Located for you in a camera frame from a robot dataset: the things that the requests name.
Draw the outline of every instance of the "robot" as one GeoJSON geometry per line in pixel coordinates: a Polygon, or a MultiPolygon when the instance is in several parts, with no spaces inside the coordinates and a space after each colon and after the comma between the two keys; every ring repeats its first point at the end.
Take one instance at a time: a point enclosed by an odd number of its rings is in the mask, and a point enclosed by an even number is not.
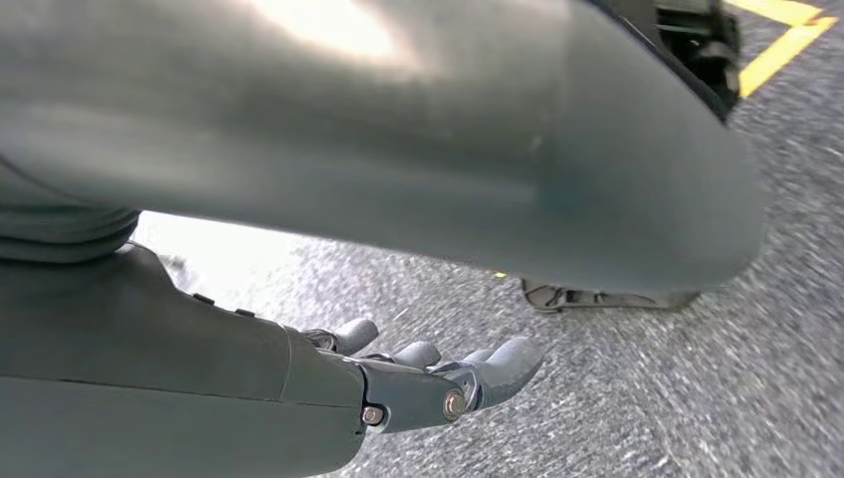
{"type": "Polygon", "coordinates": [[[446,362],[427,343],[355,357],[374,324],[297,331],[222,310],[127,242],[142,210],[578,290],[674,294],[739,273],[763,196],[726,124],[738,88],[693,68],[724,49],[695,40],[684,58],[657,13],[0,4],[0,475],[314,475],[367,432],[483,413],[541,365],[526,338],[446,362]]]}

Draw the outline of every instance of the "bolt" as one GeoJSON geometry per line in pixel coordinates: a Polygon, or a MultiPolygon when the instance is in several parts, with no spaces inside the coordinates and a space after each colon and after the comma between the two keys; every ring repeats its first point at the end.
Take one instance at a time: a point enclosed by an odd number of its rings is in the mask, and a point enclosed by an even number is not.
{"type": "Polygon", "coordinates": [[[384,410],[378,408],[377,406],[364,406],[361,419],[363,420],[363,423],[366,423],[369,426],[375,426],[384,419],[384,410]]]}
{"type": "Polygon", "coordinates": [[[457,388],[449,390],[446,393],[446,399],[443,401],[443,415],[449,421],[454,421],[460,418],[466,411],[466,398],[463,397],[463,392],[457,388]]]}

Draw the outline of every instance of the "gray metal panel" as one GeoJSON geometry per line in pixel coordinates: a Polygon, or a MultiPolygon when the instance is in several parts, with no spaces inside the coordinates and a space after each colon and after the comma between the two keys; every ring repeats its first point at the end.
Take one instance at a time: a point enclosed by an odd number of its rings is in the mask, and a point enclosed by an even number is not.
{"type": "Polygon", "coordinates": [[[141,248],[73,267],[0,262],[0,284],[0,375],[279,400],[291,372],[284,328],[182,294],[141,248]]]}
{"type": "Polygon", "coordinates": [[[0,376],[0,476],[279,478],[341,467],[359,408],[0,376]]]}
{"type": "Polygon", "coordinates": [[[746,151],[581,1],[16,0],[0,45],[0,150],[91,201],[605,291],[760,242],[746,151]]]}

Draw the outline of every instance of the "black mechanical part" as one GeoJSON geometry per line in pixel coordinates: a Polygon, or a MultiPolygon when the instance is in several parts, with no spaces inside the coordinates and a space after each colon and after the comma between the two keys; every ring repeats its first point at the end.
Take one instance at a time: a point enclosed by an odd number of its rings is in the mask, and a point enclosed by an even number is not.
{"type": "Polygon", "coordinates": [[[732,110],[739,103],[739,20],[722,0],[656,0],[668,50],[732,110]]]}
{"type": "Polygon", "coordinates": [[[522,279],[522,291],[535,309],[545,313],[561,312],[564,309],[613,307],[679,311],[689,306],[700,295],[697,292],[648,296],[611,294],[567,289],[528,279],[522,279]]]}

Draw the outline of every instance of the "asphalt ground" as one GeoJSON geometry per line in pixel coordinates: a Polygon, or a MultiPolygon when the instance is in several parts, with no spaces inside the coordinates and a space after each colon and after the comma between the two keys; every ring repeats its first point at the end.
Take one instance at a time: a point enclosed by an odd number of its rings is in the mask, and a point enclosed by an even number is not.
{"type": "MultiPolygon", "coordinates": [[[[844,18],[844,3],[817,1],[844,18]]],[[[747,60],[787,29],[742,12],[747,60]]],[[[844,476],[844,22],[734,116],[772,193],[763,254],[676,314],[535,313],[518,279],[290,234],[145,214],[183,288],[299,329],[369,318],[450,358],[528,336],[517,399],[450,429],[367,436],[341,477],[844,476]],[[237,244],[235,250],[231,244],[237,244]]]]}

